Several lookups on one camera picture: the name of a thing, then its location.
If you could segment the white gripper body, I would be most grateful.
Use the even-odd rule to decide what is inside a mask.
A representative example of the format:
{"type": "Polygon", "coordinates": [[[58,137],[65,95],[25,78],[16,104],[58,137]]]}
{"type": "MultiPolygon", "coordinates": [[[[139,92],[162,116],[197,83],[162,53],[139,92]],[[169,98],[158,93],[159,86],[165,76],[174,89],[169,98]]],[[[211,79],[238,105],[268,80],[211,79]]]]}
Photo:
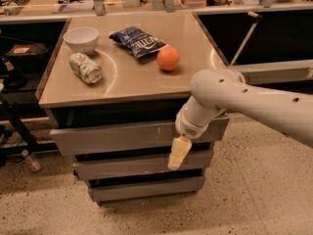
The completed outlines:
{"type": "Polygon", "coordinates": [[[184,136],[188,139],[198,139],[207,130],[208,125],[206,124],[204,126],[196,126],[189,122],[184,116],[183,112],[180,111],[176,115],[175,128],[180,136],[184,136]]]}

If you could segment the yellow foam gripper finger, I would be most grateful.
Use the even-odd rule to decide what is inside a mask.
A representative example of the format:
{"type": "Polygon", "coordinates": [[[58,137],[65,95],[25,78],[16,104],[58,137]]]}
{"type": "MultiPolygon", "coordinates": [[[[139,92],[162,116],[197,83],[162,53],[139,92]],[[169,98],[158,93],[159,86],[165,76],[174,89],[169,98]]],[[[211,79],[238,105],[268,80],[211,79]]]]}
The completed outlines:
{"type": "Polygon", "coordinates": [[[174,138],[168,159],[168,168],[177,170],[192,147],[192,141],[184,136],[174,138]]]}

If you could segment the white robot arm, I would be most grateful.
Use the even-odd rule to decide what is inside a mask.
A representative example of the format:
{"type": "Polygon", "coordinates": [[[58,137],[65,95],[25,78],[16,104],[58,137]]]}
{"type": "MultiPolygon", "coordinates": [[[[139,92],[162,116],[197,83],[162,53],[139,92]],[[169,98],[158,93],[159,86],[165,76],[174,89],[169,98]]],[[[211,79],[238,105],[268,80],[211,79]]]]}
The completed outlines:
{"type": "Polygon", "coordinates": [[[286,136],[313,147],[313,96],[246,84],[236,70],[200,70],[191,79],[191,96],[178,112],[179,134],[172,142],[168,167],[176,170],[192,142],[211,121],[228,110],[257,120],[286,136]]]}

